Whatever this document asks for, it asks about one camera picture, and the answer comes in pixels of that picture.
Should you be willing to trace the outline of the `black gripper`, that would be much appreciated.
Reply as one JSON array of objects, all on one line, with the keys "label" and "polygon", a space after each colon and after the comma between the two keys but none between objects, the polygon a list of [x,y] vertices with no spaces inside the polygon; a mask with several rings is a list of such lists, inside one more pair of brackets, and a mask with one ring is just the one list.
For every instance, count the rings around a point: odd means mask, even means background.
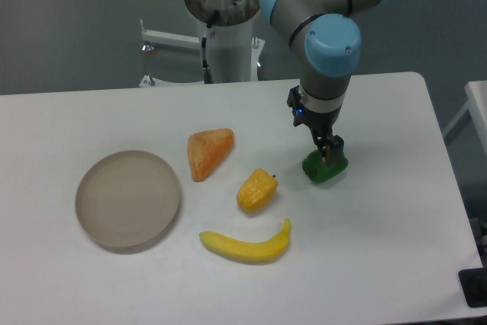
[{"label": "black gripper", "polygon": [[343,139],[339,135],[331,134],[341,107],[325,113],[313,111],[304,105],[304,97],[300,94],[299,87],[293,87],[289,91],[287,105],[291,108],[293,126],[305,125],[310,129],[313,142],[327,164],[337,164],[345,157]]}]

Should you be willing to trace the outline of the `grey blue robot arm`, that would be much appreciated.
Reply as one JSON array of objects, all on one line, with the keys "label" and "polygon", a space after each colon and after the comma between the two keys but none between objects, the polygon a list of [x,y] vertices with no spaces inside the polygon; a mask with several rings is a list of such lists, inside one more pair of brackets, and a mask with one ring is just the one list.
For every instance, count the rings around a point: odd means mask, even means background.
[{"label": "grey blue robot arm", "polygon": [[217,26],[241,24],[261,12],[300,60],[300,83],[288,95],[294,125],[309,128],[320,159],[342,160],[344,142],[333,134],[351,74],[360,58],[361,32],[352,17],[389,0],[185,0],[204,25],[200,41],[203,69],[207,43]]}]

